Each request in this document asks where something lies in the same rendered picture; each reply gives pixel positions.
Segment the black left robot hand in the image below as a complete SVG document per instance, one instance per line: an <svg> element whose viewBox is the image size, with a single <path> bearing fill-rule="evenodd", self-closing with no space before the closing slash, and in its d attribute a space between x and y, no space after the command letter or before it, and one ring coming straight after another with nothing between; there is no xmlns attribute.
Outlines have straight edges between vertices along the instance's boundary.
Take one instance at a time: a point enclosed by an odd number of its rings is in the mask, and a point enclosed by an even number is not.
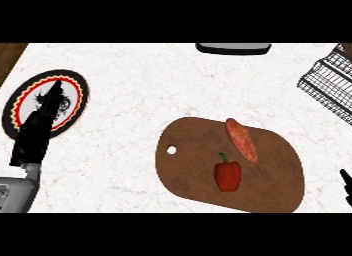
<svg viewBox="0 0 352 256"><path fill-rule="evenodd" d="M47 155L51 130L63 102L61 81L57 81L47 93L41 108L32 112L20 127L10 165L41 164Z"/></svg>

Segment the brown wooden cutting board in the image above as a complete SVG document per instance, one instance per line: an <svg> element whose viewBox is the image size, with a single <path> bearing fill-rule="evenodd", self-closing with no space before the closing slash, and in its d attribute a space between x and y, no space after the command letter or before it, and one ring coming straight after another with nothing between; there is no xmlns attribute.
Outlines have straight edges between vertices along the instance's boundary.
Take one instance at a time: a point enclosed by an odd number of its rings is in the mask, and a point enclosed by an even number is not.
<svg viewBox="0 0 352 256"><path fill-rule="evenodd" d="M289 141L272 131L249 129L259 160L239 152L219 121L184 117L165 129L156 152L162 183L179 197L247 212L293 212L305 196L302 162ZM215 166L236 161L241 166L239 190L222 192Z"/></svg>

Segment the red bell pepper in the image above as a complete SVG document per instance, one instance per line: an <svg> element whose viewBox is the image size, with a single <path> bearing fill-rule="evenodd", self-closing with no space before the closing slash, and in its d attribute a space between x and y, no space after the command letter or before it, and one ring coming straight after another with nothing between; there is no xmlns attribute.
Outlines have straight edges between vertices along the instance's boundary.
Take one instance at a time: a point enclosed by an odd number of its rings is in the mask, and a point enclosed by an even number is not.
<svg viewBox="0 0 352 256"><path fill-rule="evenodd" d="M234 192L241 183L241 165L219 153L222 162L215 165L215 181L221 192Z"/></svg>

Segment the round patterned plate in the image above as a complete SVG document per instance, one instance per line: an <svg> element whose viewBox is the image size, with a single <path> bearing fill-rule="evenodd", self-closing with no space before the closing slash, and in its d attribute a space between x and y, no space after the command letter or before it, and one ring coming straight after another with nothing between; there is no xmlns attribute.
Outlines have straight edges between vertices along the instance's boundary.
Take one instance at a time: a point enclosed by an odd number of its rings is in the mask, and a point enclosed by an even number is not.
<svg viewBox="0 0 352 256"><path fill-rule="evenodd" d="M85 77L66 69L50 70L33 76L16 89L2 112L2 128L11 139L29 115L42 107L50 89L61 81L63 102L55 117L51 137L58 137L76 124L88 102L89 86Z"/></svg>

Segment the orange sweet potato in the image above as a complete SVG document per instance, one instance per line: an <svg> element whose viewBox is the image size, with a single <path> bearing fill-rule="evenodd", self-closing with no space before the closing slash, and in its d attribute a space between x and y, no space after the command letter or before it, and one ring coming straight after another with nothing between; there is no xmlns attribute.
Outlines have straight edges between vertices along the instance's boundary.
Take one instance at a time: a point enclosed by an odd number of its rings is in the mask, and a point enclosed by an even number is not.
<svg viewBox="0 0 352 256"><path fill-rule="evenodd" d="M227 119L225 127L231 142L239 152L241 153L249 162L256 163L258 151L249 129L233 118Z"/></svg>

